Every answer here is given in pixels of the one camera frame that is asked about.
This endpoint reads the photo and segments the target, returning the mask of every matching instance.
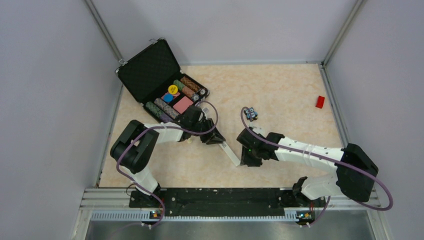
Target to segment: yellow sticker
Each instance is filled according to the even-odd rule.
[[[176,94],[178,92],[178,87],[176,85],[171,85],[168,87],[168,92],[170,94]]]

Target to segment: gray wall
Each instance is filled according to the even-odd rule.
[[[94,0],[126,60],[165,37],[180,64],[321,61],[355,0]]]
[[[0,1],[0,239],[68,239],[118,66],[81,0]]]
[[[422,0],[368,1],[329,65],[351,140],[393,193],[396,239],[422,239],[423,10]]]

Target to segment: wooden table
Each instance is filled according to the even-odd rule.
[[[183,66],[182,70],[210,89],[207,100],[218,109],[217,128],[239,158],[242,146],[236,138],[243,130],[240,111],[244,106],[254,107],[259,116],[254,125],[265,132],[314,145],[342,146],[316,64]],[[318,96],[326,97],[322,109],[315,107]],[[157,123],[125,89],[109,148],[133,119]],[[291,187],[300,177],[324,174],[275,160],[264,160],[261,167],[236,167],[218,145],[192,139],[192,143],[155,147],[148,166],[161,187]],[[116,171],[116,161],[108,155],[99,186],[127,187],[130,183]]]

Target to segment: red object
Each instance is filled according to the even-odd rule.
[[[325,100],[326,98],[325,97],[323,97],[323,96],[318,96],[318,100],[316,101],[316,105],[315,105],[315,107],[317,107],[317,108],[319,108],[319,109],[322,109],[323,108],[323,106],[324,106],[324,100]]]

